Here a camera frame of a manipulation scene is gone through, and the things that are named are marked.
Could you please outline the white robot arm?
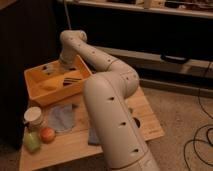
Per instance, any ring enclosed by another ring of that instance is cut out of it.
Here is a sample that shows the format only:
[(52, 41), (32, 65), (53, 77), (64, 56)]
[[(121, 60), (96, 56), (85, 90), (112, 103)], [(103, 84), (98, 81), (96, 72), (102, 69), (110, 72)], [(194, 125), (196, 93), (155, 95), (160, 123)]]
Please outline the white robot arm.
[(76, 56), (96, 69), (83, 86), (87, 112), (111, 171), (160, 171), (125, 103), (139, 86), (137, 72), (122, 60), (87, 44), (86, 33), (60, 34), (61, 66), (69, 68)]

